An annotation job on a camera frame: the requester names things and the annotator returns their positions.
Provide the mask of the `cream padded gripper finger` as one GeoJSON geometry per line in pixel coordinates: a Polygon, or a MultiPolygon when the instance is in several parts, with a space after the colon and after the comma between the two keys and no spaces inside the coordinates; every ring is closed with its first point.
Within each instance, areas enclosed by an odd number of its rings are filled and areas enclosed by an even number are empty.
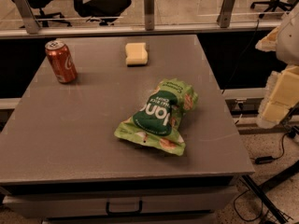
{"type": "Polygon", "coordinates": [[[283,121],[299,103],[299,67],[288,65],[281,72],[272,71],[267,79],[256,123],[271,129],[283,121]]]}
{"type": "Polygon", "coordinates": [[[257,42],[255,48],[264,52],[275,51],[277,45],[278,30],[279,27],[274,28],[268,35],[257,42]]]}

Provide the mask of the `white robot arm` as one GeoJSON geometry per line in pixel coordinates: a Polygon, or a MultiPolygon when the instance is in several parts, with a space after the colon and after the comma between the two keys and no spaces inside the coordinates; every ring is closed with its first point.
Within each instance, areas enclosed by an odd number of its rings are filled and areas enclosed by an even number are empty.
{"type": "Polygon", "coordinates": [[[271,129],[299,103],[299,6],[285,15],[280,26],[259,40],[255,48],[274,51],[277,59],[287,64],[281,72],[271,72],[258,110],[257,125],[271,129]]]}

